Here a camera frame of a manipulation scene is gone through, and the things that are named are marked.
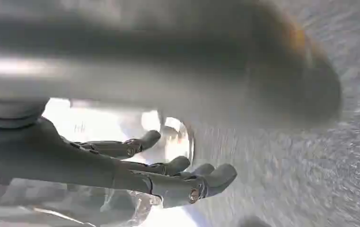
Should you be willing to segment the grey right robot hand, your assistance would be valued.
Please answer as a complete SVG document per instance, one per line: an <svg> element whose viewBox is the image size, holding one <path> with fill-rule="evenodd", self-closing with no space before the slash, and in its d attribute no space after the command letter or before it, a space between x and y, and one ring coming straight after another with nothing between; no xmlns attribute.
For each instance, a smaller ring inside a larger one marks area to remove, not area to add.
<svg viewBox="0 0 360 227"><path fill-rule="evenodd" d="M0 183L50 181L166 198L217 194L232 166L169 176L63 139L52 97L158 108L227 127L333 122L341 84L326 54L256 0L0 0Z"/></svg>

